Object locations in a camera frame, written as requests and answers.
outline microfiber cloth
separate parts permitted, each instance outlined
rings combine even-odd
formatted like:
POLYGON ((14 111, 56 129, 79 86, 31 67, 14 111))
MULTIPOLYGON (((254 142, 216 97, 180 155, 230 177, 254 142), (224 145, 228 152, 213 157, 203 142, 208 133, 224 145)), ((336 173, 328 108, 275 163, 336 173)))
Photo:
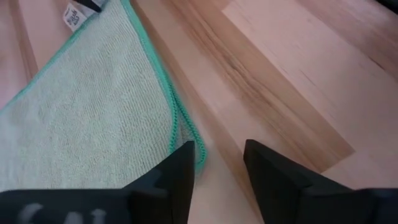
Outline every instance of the microfiber cloth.
POLYGON ((0 111, 0 190, 120 188, 203 141, 128 0, 109 0, 0 111))

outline wood grain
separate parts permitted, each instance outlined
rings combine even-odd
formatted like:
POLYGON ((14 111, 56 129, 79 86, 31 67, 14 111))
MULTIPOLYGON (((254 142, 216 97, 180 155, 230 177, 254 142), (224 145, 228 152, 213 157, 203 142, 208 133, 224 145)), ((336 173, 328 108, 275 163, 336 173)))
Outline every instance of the wood grain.
MULTIPOLYGON (((0 1, 0 107, 71 35, 67 2, 0 1)), ((355 189, 398 187, 395 14, 370 0, 131 2, 209 150, 190 223, 262 223, 246 139, 355 189)))
POLYGON ((29 68, 24 60, 9 1, 0 1, 0 108, 26 86, 29 68))
POLYGON ((166 1, 249 111, 322 172, 353 150, 211 1, 166 1))
POLYGON ((297 0, 398 80, 398 16, 377 1, 297 0))

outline black plastic part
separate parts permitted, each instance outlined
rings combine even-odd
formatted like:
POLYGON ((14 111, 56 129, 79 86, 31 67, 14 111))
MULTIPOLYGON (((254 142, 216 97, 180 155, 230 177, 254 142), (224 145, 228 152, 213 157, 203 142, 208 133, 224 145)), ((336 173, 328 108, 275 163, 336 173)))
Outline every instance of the black plastic part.
POLYGON ((74 1, 86 6, 87 8, 90 8, 96 12, 102 11, 102 9, 97 4, 95 4, 92 0, 74 0, 74 1))
POLYGON ((266 224, 398 223, 397 189, 351 190, 255 140, 244 162, 266 224))
POLYGON ((398 14, 398 0, 376 0, 381 3, 383 6, 386 6, 388 9, 398 14))
POLYGON ((195 179, 194 147, 186 142, 123 189, 2 192, 0 223, 186 224, 195 179))

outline white label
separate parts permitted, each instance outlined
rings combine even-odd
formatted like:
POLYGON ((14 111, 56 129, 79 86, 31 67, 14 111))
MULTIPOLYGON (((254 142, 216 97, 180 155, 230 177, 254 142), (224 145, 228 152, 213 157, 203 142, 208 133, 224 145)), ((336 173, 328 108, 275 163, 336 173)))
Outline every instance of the white label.
POLYGON ((101 209, 96 209, 91 213, 94 216, 93 224, 105 224, 106 212, 101 209))
POLYGON ((43 205, 38 203, 32 203, 30 205, 26 205, 24 209, 18 214, 18 224, 31 224, 30 220, 32 217, 43 208, 43 205))
POLYGON ((74 5, 68 4, 67 10, 63 13, 63 21, 68 27, 75 32, 79 27, 87 20, 87 17, 83 15, 74 5))
POLYGON ((83 217, 77 212, 69 212, 63 224, 83 224, 83 217))

